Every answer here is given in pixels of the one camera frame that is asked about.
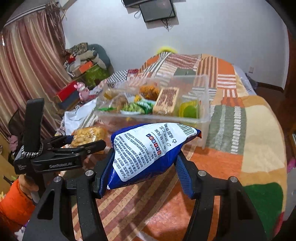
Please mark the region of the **orange sleeve forearm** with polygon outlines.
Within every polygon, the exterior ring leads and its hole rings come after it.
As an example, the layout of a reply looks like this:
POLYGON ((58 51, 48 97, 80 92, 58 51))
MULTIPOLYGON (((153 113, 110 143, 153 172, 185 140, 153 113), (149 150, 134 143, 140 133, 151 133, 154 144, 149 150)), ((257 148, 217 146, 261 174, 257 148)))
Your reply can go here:
POLYGON ((1 230, 9 235, 20 230, 30 219, 35 205, 22 190, 20 178, 1 200, 1 230))

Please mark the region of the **left hand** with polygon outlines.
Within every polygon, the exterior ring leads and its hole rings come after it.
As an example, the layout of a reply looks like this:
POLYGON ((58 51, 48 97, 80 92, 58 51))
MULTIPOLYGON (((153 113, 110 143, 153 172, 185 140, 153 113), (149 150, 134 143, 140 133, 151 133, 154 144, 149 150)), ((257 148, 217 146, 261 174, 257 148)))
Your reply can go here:
POLYGON ((18 177, 19 186, 21 191, 29 198, 32 199, 32 192, 38 192, 39 187, 34 180, 26 174, 21 174, 18 177))

